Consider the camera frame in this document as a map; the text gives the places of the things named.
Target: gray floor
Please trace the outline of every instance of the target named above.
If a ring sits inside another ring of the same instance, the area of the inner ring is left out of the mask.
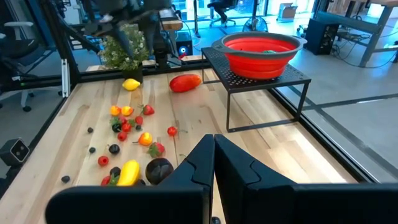
[[[300,24],[308,24],[309,15],[298,15],[298,19],[290,23],[276,23],[275,17],[268,17],[269,32],[282,34],[297,34],[296,28]],[[199,22],[201,39],[193,38],[194,54],[200,54],[202,47],[209,47],[213,41],[222,38],[225,34],[240,32],[247,19],[236,19],[237,25],[227,28],[217,26],[209,28],[209,22]],[[184,29],[193,28],[192,22],[185,24]],[[397,19],[390,19],[383,35],[398,31]],[[398,34],[382,38],[378,46],[391,44],[398,40]],[[337,42],[344,45],[341,56],[345,57],[352,47],[347,61],[358,64],[364,52],[364,47],[353,46],[345,41]],[[75,60],[81,72],[90,65],[98,65],[100,61],[93,52],[75,50]],[[374,54],[368,66],[378,66],[386,63],[392,52]],[[291,65],[312,78],[307,94],[305,106],[322,105],[337,101],[353,100],[358,98],[398,94],[398,65],[388,63],[381,68],[369,69],[352,67],[330,55],[315,56],[306,50],[300,51],[290,62]],[[60,57],[54,52],[43,61],[32,73],[38,76],[60,74]],[[301,90],[287,87],[279,88],[294,103],[299,101],[295,92]],[[0,130],[0,144],[8,139],[23,137],[29,143],[37,131],[55,108],[60,98],[56,92],[38,91],[37,96],[29,100],[33,108],[30,113],[24,113],[19,106],[19,95],[3,101],[4,108],[0,110],[0,119],[4,126]],[[307,108],[305,114],[323,129],[337,144],[350,154],[366,170],[372,173],[381,182],[396,182],[398,180],[398,153],[395,146],[397,132],[395,127],[398,121],[394,120],[397,111],[397,99],[362,102],[327,108]]]

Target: black metal rack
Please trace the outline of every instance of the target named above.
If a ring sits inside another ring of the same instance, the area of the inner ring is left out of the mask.
[[[227,97],[227,109],[226,109],[226,129],[227,132],[235,132],[235,131],[244,131],[249,129],[256,128],[265,128],[280,124],[288,124],[292,122],[296,122],[299,120],[301,111],[304,104],[304,99],[307,94],[308,86],[311,82],[309,77],[306,77],[302,72],[298,71],[291,65],[287,65],[283,74],[278,78],[273,78],[270,80],[252,80],[248,78],[243,78],[237,76],[229,69],[229,62],[225,57],[224,53],[221,53],[211,47],[203,48],[202,59],[203,56],[207,58],[210,66],[215,71],[219,80],[212,81],[204,81],[204,68],[202,68],[202,80],[204,84],[221,82],[225,87],[225,90],[228,93]],[[254,90],[269,90],[272,88],[282,87],[282,86],[291,86],[291,85],[299,85],[304,84],[303,92],[300,97],[300,102],[298,103],[297,112],[292,119],[285,119],[281,121],[273,121],[262,124],[253,124],[249,126],[243,126],[238,128],[229,128],[229,109],[231,104],[231,94],[233,93],[242,93],[246,91],[254,91]]]

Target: desk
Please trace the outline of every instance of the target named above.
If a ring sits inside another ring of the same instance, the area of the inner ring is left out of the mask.
[[[201,75],[201,70],[189,73]],[[145,177],[145,166],[150,156],[146,154],[146,148],[131,143],[141,132],[133,131],[128,141],[121,144],[109,125],[109,108],[116,104],[132,106],[135,108],[134,114],[139,113],[137,106],[140,104],[154,107],[155,114],[145,117],[142,128],[165,146],[164,156],[174,167],[184,159],[182,154],[188,155],[204,134],[218,133],[224,134],[256,159],[296,182],[354,182],[298,123],[227,133],[223,128],[226,126],[226,92],[222,84],[200,85],[193,91],[172,93],[169,81],[179,74],[144,77],[143,85],[132,92],[121,88],[123,80],[77,84],[0,200],[0,223],[44,224],[44,208],[53,194],[76,185],[99,185],[112,167],[121,167],[130,159],[140,162],[141,176]],[[215,79],[212,69],[205,70],[205,78]],[[247,125],[252,120],[264,122],[289,116],[264,91],[232,97],[231,125]],[[170,138],[166,130],[171,125],[188,132]],[[88,134],[88,127],[92,127],[94,132]],[[110,156],[107,145],[114,143],[121,146],[121,152],[111,158],[106,167],[98,167],[98,157]],[[96,148],[92,155],[88,152],[91,146]],[[60,180],[64,175],[71,178],[67,184]],[[216,185],[213,215],[225,223]]]
[[[353,2],[364,3],[364,2],[366,2],[366,0],[355,0],[355,1],[351,1],[350,4],[352,4]],[[352,13],[352,7],[349,7],[348,12],[346,13],[345,17],[331,14],[331,13],[328,13],[325,11],[320,11],[316,15],[317,20],[327,21],[327,22],[335,22],[335,23],[341,24],[343,26],[351,27],[353,29],[357,29],[357,30],[360,30],[363,32],[367,32],[368,34],[371,34],[371,38],[370,38],[368,44],[363,43],[358,40],[348,39],[352,42],[356,42],[357,44],[366,47],[366,50],[365,50],[365,52],[362,56],[361,62],[359,64],[360,67],[366,66],[366,64],[368,63],[368,61],[371,58],[371,55],[373,53],[398,51],[398,46],[390,47],[390,48],[381,48],[381,49],[376,48],[376,44],[379,41],[382,31],[387,24],[387,21],[388,21],[388,18],[390,17],[392,9],[394,7],[398,6],[398,0],[372,0],[371,3],[380,4],[382,6],[385,6],[377,24],[373,24],[373,23],[365,22],[365,21],[359,21],[357,19],[350,18],[351,13]]]

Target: yellow pepper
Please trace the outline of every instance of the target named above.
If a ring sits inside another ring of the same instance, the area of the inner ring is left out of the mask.
[[[120,112],[121,112],[121,109],[118,106],[111,106],[111,109],[110,109],[111,115],[117,116],[117,115],[119,115]]]
[[[152,144],[152,135],[149,133],[143,133],[138,139],[138,142],[134,143],[139,143],[142,146],[150,146]]]
[[[139,178],[139,164],[135,160],[127,161],[120,172],[117,186],[132,186]]]
[[[130,106],[123,106],[121,110],[124,116],[130,116],[130,114],[132,114],[133,111],[134,110]]]

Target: eggplant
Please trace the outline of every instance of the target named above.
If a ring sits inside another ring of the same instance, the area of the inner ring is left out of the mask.
[[[165,158],[150,161],[145,169],[145,176],[152,185],[158,185],[174,171],[173,165]]]

